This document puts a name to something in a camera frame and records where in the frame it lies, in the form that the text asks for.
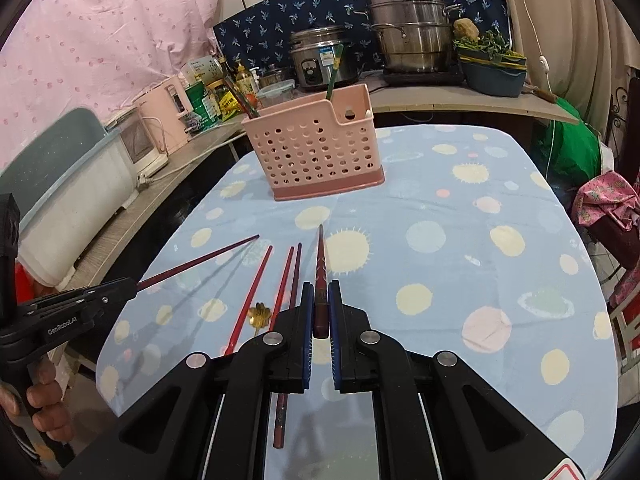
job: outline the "green bag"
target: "green bag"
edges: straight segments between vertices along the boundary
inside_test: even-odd
[[[580,119],[580,123],[556,121],[556,140],[551,155],[550,172],[569,184],[580,187],[600,174],[600,143],[571,103],[558,98],[558,105]],[[542,174],[546,171],[552,136],[553,123],[542,130],[532,142],[531,158]]]

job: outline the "green chopstick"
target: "green chopstick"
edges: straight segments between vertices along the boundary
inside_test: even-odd
[[[338,76],[338,69],[340,68],[340,60],[342,59],[343,44],[339,44],[334,53],[334,65],[331,68],[331,77],[329,78],[329,87],[326,89],[326,97],[328,101],[331,100],[331,95],[334,93],[335,78]]]

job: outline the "basket base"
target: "basket base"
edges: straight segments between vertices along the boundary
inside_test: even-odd
[[[364,189],[382,184],[385,181],[385,172],[382,166],[376,171],[368,171],[361,175],[338,178],[327,182],[317,182],[307,186],[283,187],[273,189],[273,197],[276,202],[283,200],[300,200],[315,196],[327,196],[356,189]]]

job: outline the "pink plastic basket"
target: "pink plastic basket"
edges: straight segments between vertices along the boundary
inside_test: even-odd
[[[336,89],[260,111],[242,125],[276,200],[323,196],[385,181],[367,85]]]

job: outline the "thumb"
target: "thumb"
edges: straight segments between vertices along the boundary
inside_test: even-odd
[[[15,400],[13,394],[0,386],[0,407],[2,407],[9,415],[20,415],[20,407]]]

